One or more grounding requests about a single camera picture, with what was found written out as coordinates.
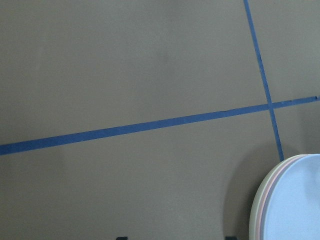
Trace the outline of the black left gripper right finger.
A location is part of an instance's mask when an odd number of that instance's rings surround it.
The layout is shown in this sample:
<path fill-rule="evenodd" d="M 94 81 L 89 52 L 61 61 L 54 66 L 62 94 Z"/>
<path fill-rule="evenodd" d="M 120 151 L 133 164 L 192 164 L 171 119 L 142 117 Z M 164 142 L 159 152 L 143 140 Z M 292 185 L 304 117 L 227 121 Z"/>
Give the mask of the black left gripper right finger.
<path fill-rule="evenodd" d="M 225 240 L 238 240 L 236 236 L 225 236 Z"/>

